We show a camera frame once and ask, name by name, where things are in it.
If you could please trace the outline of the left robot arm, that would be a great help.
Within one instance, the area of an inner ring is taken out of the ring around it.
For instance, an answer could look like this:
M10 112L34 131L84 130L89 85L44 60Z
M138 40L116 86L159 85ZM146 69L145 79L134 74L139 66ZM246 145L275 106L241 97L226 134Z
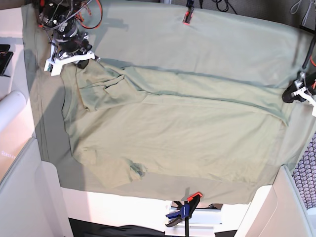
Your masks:
M308 101L310 104L315 106L316 102L313 99L313 96L316 95L316 73L314 72L312 74L308 74L306 72L306 68L308 63L316 66L316 62L312 57L312 53L316 45L316 30L311 30L304 26L300 26L300 29L312 33L313 38L310 42L302 69L298 71L296 79L289 84L289 87L282 94L282 100L284 103Z

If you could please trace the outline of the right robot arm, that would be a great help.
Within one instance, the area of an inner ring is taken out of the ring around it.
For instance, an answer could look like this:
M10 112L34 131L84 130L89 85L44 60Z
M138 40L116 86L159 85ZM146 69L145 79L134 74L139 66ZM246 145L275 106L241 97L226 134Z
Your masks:
M48 37L51 45L50 58L45 63L45 70L53 72L56 64L63 66L73 63L84 69L89 60L99 60L92 52L89 43L89 33L81 32L78 25L86 30L98 28L103 20L103 7L98 0L96 3L100 10L100 20L94 27L84 24L82 11L86 10L91 16L88 5L89 0L34 0L33 6L39 12L39 27L46 33L52 32Z

